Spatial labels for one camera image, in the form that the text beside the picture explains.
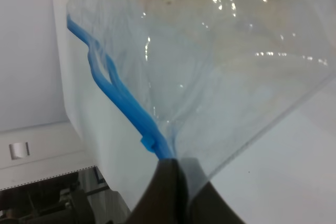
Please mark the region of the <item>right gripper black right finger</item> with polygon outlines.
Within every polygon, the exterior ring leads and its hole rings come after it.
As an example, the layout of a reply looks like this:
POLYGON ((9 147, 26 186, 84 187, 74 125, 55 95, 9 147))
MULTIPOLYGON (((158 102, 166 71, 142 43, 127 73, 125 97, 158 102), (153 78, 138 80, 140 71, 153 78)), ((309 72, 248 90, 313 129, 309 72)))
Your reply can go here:
POLYGON ((179 223, 244 223, 222 199, 195 158, 179 162, 179 223))

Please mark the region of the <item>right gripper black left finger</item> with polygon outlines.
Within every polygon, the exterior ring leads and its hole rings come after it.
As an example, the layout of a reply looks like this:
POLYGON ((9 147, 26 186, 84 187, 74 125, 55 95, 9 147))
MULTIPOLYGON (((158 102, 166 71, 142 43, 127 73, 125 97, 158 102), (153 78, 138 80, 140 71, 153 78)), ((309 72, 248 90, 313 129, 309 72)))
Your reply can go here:
POLYGON ((185 176, 175 159, 158 161, 154 175, 126 223, 187 223, 185 176))

